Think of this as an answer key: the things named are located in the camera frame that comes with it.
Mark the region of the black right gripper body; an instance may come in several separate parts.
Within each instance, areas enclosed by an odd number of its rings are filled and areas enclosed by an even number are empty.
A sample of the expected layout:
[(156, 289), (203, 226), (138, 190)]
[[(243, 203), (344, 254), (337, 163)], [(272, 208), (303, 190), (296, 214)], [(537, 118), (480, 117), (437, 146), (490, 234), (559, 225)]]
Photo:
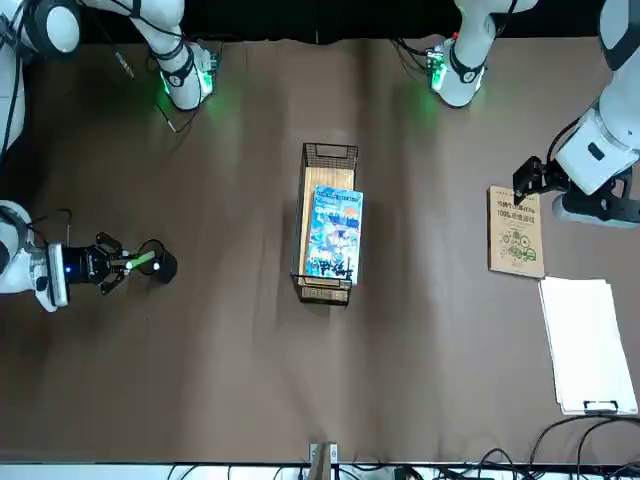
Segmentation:
[(64, 248), (64, 277), (69, 285), (100, 283), (100, 252), (95, 245)]

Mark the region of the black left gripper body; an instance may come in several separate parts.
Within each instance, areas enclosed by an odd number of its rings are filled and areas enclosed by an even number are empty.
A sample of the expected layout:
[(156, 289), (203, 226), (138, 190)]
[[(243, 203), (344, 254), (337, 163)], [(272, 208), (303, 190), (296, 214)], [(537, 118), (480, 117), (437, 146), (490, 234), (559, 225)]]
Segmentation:
[(570, 190), (570, 178), (556, 160), (540, 161), (537, 169), (539, 173), (538, 194), (568, 192)]

